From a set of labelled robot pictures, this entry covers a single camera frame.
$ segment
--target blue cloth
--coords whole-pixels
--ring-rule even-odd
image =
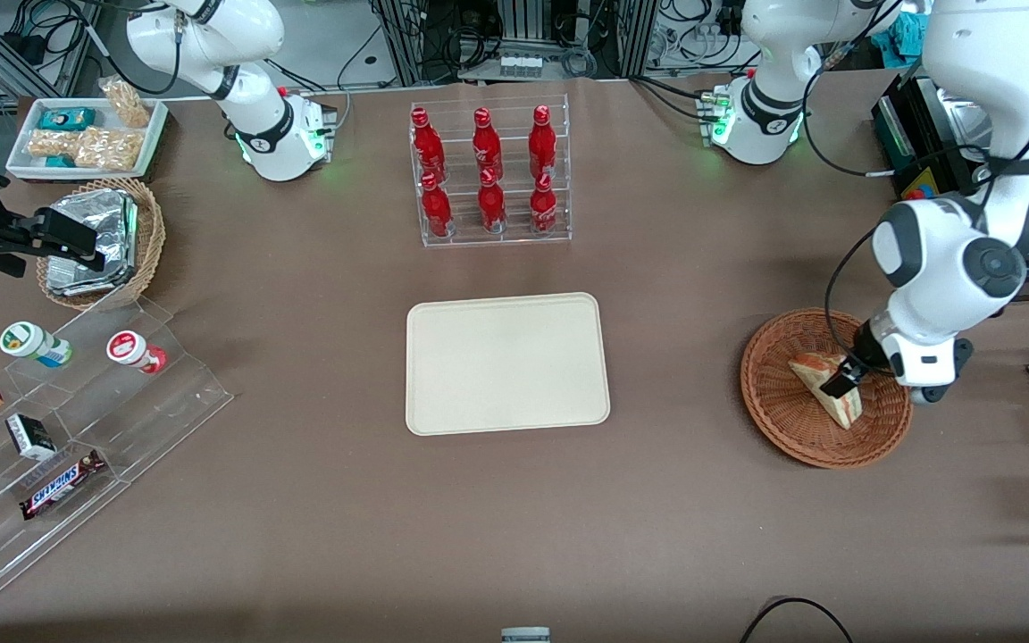
[[[871,37],[884,59],[885,68],[906,68],[923,55],[927,17],[925,13],[901,11],[890,28]]]

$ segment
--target acrylic display stand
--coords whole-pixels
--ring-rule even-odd
[[[16,359],[0,373],[0,591],[233,399],[180,347],[166,325],[171,318],[153,301],[118,291],[55,332],[74,350],[65,366]],[[147,376],[106,357],[106,343],[122,329],[163,348],[166,367]],[[40,420],[58,454],[42,463],[20,457],[5,427],[13,413]],[[109,467],[24,521],[17,504],[91,450]]]
[[[559,200],[557,223],[554,231],[539,236],[531,230],[531,194],[534,180],[531,177],[530,144],[534,126],[534,107],[551,107],[551,123],[557,136],[554,190]],[[455,220],[455,233],[449,238],[432,235],[423,216],[423,174],[416,146],[416,128],[411,130],[412,171],[416,175],[416,204],[420,213],[420,231],[426,247],[473,246],[528,241],[569,241],[574,234],[574,209],[571,200],[571,110],[565,94],[538,98],[478,98],[470,101],[432,101],[413,103],[414,107],[428,110],[431,124],[436,128],[443,144],[447,158],[447,182],[443,190],[450,199],[450,209]],[[498,184],[506,198],[506,230],[491,235],[483,227],[478,212],[478,168],[474,160],[474,110],[491,110],[491,122],[498,132],[502,146],[503,179]]]

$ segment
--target red lid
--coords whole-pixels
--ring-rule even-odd
[[[138,346],[138,335],[130,330],[122,330],[122,332],[110,337],[110,345],[106,347],[106,350],[109,350],[111,358],[121,359],[128,357],[136,346]]]

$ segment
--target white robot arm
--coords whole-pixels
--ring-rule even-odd
[[[273,57],[285,37],[269,0],[166,4],[176,13],[148,10],[127,22],[134,52],[155,70],[176,69],[179,78],[216,101],[237,130],[245,159],[262,178],[294,179],[329,157],[322,108],[305,98],[282,97],[256,64]]]
[[[842,395],[890,367],[918,402],[935,402],[971,354],[963,330],[1017,295],[1029,252],[1029,0],[936,0],[923,65],[949,93],[992,119],[989,170],[975,194],[903,201],[871,245],[895,292],[856,333],[825,392]]]
[[[902,0],[748,0],[741,33],[760,47],[755,76],[719,84],[710,142],[751,165],[773,163],[795,141],[805,86],[820,71],[822,42],[883,31]]]

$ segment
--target snickers bar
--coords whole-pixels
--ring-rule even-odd
[[[15,413],[7,418],[7,428],[10,429],[10,439],[15,443],[19,456],[29,457],[41,463],[58,452],[50,435],[46,434],[45,427],[36,419]]]
[[[22,517],[29,521],[48,509],[55,502],[70,496],[70,492],[77,489],[95,471],[105,468],[105,461],[98,455],[97,451],[91,451],[90,456],[82,457],[69,469],[62,472],[62,475],[54,478],[44,488],[37,490],[29,500],[24,500],[17,504],[22,508]]]

